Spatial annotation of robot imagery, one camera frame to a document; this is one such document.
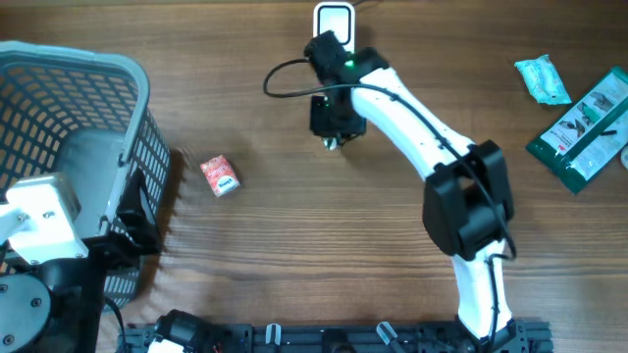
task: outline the wood grain surface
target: wood grain surface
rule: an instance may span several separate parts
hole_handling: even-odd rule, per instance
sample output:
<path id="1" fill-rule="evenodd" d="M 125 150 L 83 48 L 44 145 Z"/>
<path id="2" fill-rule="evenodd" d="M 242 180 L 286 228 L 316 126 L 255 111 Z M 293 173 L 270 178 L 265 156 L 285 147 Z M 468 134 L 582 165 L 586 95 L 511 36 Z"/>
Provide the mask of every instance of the wood grain surface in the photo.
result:
<path id="1" fill-rule="evenodd" d="M 166 251 L 148 259 L 127 323 L 171 309 L 216 323 L 450 320 L 449 259 L 421 222 L 422 182 L 375 127 L 341 152 L 308 131 L 308 98 L 271 99 L 264 75 L 299 57 L 307 3 L 0 10 L 0 39 L 136 58 L 170 144 L 160 215 Z M 628 171 L 613 159 L 577 196 L 524 146 L 564 111 L 538 105 L 515 61 L 549 53 L 572 99 L 628 64 L 625 1 L 417 0 L 357 10 L 375 46 L 444 122 L 503 148 L 520 260 L 506 265 L 516 317 L 551 322 L 557 352 L 628 350 Z M 316 85 L 303 66 L 274 89 Z M 224 154 L 243 187 L 217 199 L 199 164 Z M 117 323 L 103 317 L 99 349 Z"/>

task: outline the light blue plastic wrapper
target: light blue plastic wrapper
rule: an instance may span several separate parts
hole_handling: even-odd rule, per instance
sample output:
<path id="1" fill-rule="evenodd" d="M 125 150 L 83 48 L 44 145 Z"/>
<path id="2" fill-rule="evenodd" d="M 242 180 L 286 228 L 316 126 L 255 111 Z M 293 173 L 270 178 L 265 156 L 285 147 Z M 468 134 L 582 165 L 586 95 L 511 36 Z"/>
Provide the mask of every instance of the light blue plastic wrapper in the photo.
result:
<path id="1" fill-rule="evenodd" d="M 537 102 L 549 105 L 571 103 L 571 98 L 550 61 L 550 55 L 517 62 L 514 66 L 523 75 L 530 94 Z"/>

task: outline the teal package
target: teal package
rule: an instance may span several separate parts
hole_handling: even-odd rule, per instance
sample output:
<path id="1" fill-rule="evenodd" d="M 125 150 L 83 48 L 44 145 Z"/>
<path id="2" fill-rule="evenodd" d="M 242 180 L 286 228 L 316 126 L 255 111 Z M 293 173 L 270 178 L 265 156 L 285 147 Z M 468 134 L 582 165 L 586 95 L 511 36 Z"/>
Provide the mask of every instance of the teal package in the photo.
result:
<path id="1" fill-rule="evenodd" d="M 573 193 L 628 143 L 628 75 L 613 68 L 526 149 Z"/>
<path id="2" fill-rule="evenodd" d="M 550 61 L 550 55 L 517 62 L 514 66 L 523 76 L 530 94 L 538 103 L 549 105 L 571 103 L 558 71 Z"/>

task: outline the gray plastic basket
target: gray plastic basket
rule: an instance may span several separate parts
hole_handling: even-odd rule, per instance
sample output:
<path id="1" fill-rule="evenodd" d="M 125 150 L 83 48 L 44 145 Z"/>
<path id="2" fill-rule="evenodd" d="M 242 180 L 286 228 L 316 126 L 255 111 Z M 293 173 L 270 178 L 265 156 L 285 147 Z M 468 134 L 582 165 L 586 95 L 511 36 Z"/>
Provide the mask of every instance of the gray plastic basket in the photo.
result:
<path id="1" fill-rule="evenodd" d="M 129 236 L 116 211 L 131 174 L 143 171 L 155 214 L 170 168 L 148 96 L 146 73 L 127 57 L 0 42 L 0 202 L 21 177 L 63 172 L 81 205 L 81 238 Z M 111 273 L 105 294 L 127 304 L 138 277 Z"/>

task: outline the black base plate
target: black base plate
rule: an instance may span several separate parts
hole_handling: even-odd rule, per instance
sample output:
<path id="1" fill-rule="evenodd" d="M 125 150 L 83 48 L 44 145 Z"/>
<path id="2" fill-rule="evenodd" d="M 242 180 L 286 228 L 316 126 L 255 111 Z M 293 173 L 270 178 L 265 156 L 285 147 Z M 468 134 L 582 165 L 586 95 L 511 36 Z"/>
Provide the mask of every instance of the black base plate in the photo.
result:
<path id="1" fill-rule="evenodd" d="M 496 350 L 499 353 L 551 353 L 548 323 L 515 321 L 516 337 Z M 417 326 L 392 326 L 407 353 L 475 352 L 475 347 L 456 322 L 429 322 Z M 392 353 L 376 334 L 375 326 L 282 327 L 279 347 L 265 344 L 266 328 L 251 325 L 212 326 L 210 335 L 220 342 L 222 353 L 322 353 L 327 329 L 342 329 L 356 353 Z M 130 353 L 146 353 L 155 338 L 154 326 L 127 328 Z"/>

